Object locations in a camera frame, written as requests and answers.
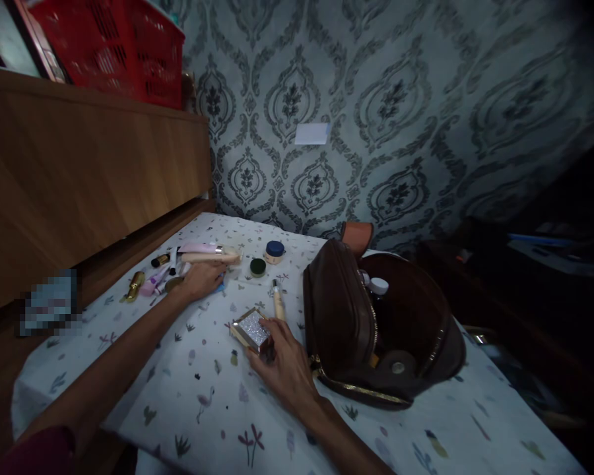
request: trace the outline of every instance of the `dark sleeve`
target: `dark sleeve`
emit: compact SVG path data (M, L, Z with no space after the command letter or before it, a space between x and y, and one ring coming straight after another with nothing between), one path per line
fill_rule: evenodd
M13 447L0 460L0 475L66 475L73 472L75 436L67 427L49 427Z

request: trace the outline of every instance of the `right hand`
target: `right hand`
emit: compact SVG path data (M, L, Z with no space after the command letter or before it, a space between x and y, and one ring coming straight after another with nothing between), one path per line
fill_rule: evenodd
M266 386L303 423L323 400L312 381L306 351L295 340L285 321L260 319L259 324L271 333L275 359L266 364L252 350L248 350L246 356Z
M172 289L189 303L208 296L222 283L226 265L219 261L197 263L185 275L185 280Z

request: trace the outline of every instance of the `blue jar lid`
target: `blue jar lid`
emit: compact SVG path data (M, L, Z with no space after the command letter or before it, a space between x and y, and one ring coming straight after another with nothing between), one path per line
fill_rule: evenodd
M284 245L280 241L269 241L266 245L266 254L271 257L280 257L284 255Z

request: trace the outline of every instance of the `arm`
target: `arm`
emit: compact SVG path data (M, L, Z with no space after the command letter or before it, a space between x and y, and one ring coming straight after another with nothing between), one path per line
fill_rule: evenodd
M247 351L251 367L317 439L339 472L391 474L389 467L348 427L332 403L319 396L306 351L286 322L278 319L259 322L271 332L275 360L267 365L255 353Z
M148 313L126 330L73 384L42 412L16 444L47 428L63 426L75 436L79 457L99 425L134 382L154 348L178 315L194 300L205 297L222 282L222 263L196 264Z

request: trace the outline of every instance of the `white tablecloth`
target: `white tablecloth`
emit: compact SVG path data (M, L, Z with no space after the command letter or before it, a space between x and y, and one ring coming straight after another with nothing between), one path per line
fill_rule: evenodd
M286 255L252 278L249 263L266 243ZM325 242L274 226L203 213L161 248L218 242L241 249L226 289L191 304L161 340L103 427L162 460L197 474L334 472L316 441L286 413L254 374L228 325L257 306L274 315L271 280L286 291L286 320L304 341L302 273ZM13 432L27 425L116 338L141 318L152 298L119 302L134 272L151 272L151 255L83 313L81 328L47 340L29 356L15 383ZM412 408L387 412L317 384L356 434L392 469L405 474L584 473L568 450L467 339L459 376L420 395Z

